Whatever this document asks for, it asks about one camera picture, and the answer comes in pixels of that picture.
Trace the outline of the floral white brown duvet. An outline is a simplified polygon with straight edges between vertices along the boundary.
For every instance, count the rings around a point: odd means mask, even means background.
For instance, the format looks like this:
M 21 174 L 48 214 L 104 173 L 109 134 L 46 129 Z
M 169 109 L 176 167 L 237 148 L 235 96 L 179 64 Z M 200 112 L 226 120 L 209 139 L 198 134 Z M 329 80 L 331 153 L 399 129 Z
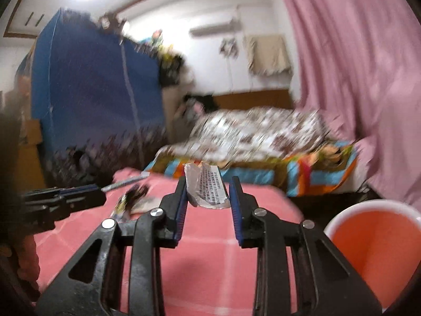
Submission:
M 328 128 L 317 111 L 254 107 L 221 109 L 200 117 L 186 141 L 162 147 L 156 158 L 190 158 L 208 163 L 284 159 L 317 149 Z

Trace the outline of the beige hanging towel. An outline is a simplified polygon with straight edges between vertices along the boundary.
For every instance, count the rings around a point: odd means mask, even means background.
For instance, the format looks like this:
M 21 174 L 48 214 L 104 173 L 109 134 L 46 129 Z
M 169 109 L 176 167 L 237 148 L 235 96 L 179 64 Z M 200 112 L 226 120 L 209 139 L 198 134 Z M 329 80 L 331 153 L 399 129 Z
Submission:
M 250 35 L 244 38 L 248 70 L 255 76 L 276 76 L 292 66 L 282 34 Z

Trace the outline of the wall hook ornament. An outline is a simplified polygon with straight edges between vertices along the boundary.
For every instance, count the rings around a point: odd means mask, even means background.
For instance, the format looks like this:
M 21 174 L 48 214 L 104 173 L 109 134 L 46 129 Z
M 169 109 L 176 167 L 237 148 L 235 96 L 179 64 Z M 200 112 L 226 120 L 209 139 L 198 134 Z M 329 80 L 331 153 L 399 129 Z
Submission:
M 238 44 L 235 38 L 224 38 L 220 44 L 219 53 L 225 58 L 238 57 Z

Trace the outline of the wooden headboard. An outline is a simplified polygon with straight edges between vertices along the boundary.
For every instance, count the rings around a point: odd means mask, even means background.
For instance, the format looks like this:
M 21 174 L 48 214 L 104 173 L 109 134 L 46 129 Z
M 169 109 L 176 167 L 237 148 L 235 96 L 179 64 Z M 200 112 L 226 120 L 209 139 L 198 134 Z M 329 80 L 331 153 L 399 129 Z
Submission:
M 294 109 L 288 89 L 265 89 L 213 96 L 221 109 L 248 110 L 254 107 Z

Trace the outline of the blue fabric wardrobe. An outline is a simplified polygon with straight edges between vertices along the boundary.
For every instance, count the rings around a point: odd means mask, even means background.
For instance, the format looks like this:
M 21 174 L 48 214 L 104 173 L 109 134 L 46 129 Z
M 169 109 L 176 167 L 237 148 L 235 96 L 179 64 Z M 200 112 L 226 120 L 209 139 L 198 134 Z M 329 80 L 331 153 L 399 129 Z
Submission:
M 107 185 L 141 170 L 165 145 L 156 56 L 60 9 L 31 60 L 31 115 L 41 123 L 43 166 L 55 186 Z

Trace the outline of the items on wardrobe top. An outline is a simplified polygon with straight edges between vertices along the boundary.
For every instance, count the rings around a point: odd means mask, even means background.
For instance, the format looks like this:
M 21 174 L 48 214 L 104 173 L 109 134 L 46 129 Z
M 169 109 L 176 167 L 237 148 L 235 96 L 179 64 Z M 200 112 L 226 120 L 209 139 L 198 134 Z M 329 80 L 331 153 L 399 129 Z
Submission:
M 100 16 L 97 24 L 105 33 L 119 36 L 120 43 L 128 41 L 132 43 L 135 51 L 145 53 L 150 58 L 156 59 L 159 66 L 159 81 L 163 88 L 181 84 L 181 73 L 185 59 L 180 53 L 175 52 L 172 46 L 163 45 L 161 30 L 155 31 L 149 38 L 136 41 L 123 30 L 125 26 L 128 26 L 128 20 L 120 20 L 117 14 L 112 12 L 106 12 Z

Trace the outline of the grey white paper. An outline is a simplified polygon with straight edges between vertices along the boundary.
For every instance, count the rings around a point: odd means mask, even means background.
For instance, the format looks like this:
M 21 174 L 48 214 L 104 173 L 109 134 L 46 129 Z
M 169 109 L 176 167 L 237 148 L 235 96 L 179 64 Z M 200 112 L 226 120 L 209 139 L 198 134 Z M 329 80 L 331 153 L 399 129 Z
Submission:
M 218 166 L 186 163 L 184 173 L 188 200 L 193 207 L 212 210 L 230 208 L 230 199 Z

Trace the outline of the colourful striped blanket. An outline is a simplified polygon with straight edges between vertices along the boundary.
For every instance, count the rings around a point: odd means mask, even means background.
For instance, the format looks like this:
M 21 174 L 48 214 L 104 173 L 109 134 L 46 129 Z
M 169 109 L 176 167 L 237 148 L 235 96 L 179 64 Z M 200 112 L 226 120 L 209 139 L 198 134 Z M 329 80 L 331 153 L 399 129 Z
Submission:
M 196 140 L 163 147 L 146 170 L 179 178 L 188 163 L 218 166 L 225 182 L 237 176 L 243 183 L 271 185 L 289 197 L 304 197 L 338 192 L 353 175 L 358 152 L 342 141 L 328 141 L 314 151 L 281 156 L 247 149 L 239 143 L 222 146 Z

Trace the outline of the orange bucket with white rim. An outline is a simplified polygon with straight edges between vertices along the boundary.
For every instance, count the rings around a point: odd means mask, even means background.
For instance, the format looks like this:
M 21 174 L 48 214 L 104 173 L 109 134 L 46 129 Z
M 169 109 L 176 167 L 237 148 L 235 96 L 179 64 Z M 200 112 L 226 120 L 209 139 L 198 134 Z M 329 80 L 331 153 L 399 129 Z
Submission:
M 387 310 L 420 264 L 420 212 L 394 200 L 368 200 L 336 215 L 325 234 Z

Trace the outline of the pile of clothes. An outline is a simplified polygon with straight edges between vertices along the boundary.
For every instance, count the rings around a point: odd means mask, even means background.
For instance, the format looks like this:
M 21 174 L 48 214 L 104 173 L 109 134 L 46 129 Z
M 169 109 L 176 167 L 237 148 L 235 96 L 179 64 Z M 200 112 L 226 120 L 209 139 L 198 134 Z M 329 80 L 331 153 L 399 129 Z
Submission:
M 207 113 L 219 109 L 212 95 L 191 95 L 186 94 L 177 109 L 176 116 L 186 122 L 192 123 Z

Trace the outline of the pink curtain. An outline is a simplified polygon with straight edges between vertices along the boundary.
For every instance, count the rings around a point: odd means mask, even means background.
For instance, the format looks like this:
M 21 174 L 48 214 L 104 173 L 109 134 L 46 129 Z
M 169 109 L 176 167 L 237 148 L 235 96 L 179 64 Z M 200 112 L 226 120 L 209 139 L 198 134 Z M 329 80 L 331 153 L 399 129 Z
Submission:
M 283 0 L 304 109 L 358 141 L 369 186 L 420 207 L 420 23 L 406 0 Z

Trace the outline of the blue snack wrapper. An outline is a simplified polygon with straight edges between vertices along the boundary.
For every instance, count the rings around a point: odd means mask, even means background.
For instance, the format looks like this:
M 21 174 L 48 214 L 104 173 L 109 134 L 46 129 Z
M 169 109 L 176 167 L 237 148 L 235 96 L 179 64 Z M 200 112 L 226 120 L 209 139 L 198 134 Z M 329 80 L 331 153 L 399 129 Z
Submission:
M 159 207 L 161 200 L 149 193 L 148 184 L 135 184 L 130 187 L 119 199 L 110 218 L 118 223 L 130 221 L 134 216 L 144 214 Z

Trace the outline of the white air conditioner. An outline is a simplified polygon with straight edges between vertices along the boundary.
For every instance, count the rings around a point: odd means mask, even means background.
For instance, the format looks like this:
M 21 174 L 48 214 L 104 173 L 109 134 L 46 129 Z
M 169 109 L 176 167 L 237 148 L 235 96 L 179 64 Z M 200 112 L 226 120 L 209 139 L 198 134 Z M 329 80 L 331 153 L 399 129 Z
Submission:
M 192 37 L 202 37 L 220 33 L 233 33 L 238 30 L 241 30 L 241 23 L 237 19 L 231 19 L 228 22 L 206 24 L 194 27 L 189 30 L 189 34 Z

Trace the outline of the pink checked bed sheet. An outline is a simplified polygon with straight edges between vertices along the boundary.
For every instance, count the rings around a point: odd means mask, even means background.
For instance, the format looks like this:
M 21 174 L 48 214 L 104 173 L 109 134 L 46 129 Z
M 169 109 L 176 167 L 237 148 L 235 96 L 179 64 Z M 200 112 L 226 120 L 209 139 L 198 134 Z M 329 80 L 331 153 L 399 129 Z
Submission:
M 41 290 L 111 215 L 126 190 L 121 187 L 110 191 L 105 205 L 74 213 L 57 222 L 54 230 L 36 235 Z M 229 209 L 189 206 L 177 248 L 161 250 L 166 314 L 251 315 L 256 256 L 256 250 L 238 246 Z

